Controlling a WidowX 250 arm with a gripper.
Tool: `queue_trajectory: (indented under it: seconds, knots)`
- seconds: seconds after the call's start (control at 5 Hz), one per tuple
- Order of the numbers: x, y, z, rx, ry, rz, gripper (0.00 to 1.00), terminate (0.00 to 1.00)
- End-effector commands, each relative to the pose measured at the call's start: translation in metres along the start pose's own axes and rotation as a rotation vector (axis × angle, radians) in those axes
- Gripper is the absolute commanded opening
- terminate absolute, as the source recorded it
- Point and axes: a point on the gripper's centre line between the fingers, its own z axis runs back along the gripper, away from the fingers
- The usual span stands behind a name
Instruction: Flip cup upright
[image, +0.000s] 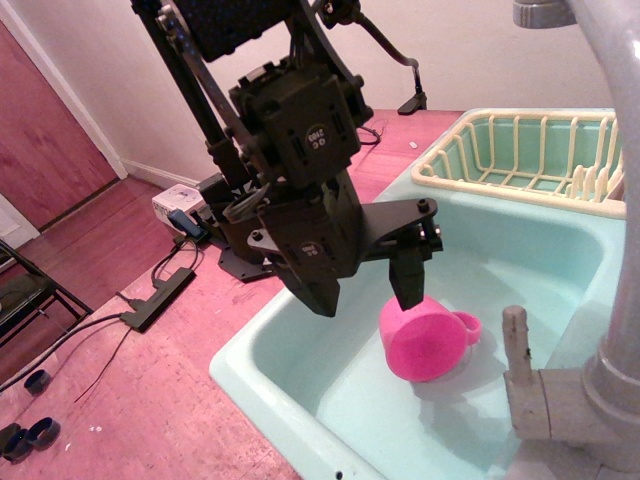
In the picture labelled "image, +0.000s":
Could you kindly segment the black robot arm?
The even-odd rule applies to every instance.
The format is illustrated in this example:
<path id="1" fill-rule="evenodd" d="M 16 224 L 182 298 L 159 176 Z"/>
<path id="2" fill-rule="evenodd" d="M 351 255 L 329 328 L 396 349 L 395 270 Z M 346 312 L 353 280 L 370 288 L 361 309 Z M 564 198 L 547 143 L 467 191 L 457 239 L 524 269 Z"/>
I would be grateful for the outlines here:
<path id="1" fill-rule="evenodd" d="M 435 201 L 362 204 L 348 169 L 372 117 L 363 80 L 326 36 L 363 27 L 415 67 L 357 1 L 135 1 L 132 9 L 205 136 L 218 173 L 198 188 L 221 265 L 273 272 L 316 314 L 335 314 L 343 278 L 387 260 L 403 310 L 424 296 L 442 250 Z"/>

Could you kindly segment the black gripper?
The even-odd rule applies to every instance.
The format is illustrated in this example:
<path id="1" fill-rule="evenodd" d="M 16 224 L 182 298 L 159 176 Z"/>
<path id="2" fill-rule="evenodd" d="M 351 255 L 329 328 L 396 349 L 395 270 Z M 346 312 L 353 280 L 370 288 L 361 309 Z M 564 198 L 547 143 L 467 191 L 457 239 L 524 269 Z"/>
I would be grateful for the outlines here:
<path id="1" fill-rule="evenodd" d="M 389 260 L 397 302 L 410 310 L 423 301 L 424 263 L 443 250 L 437 212 L 431 198 L 362 203 L 345 172 L 303 190 L 274 183 L 262 188 L 253 208 L 261 227 L 247 244 L 273 264 L 285 287 L 317 315 L 334 317 L 337 280 L 376 260 Z"/>

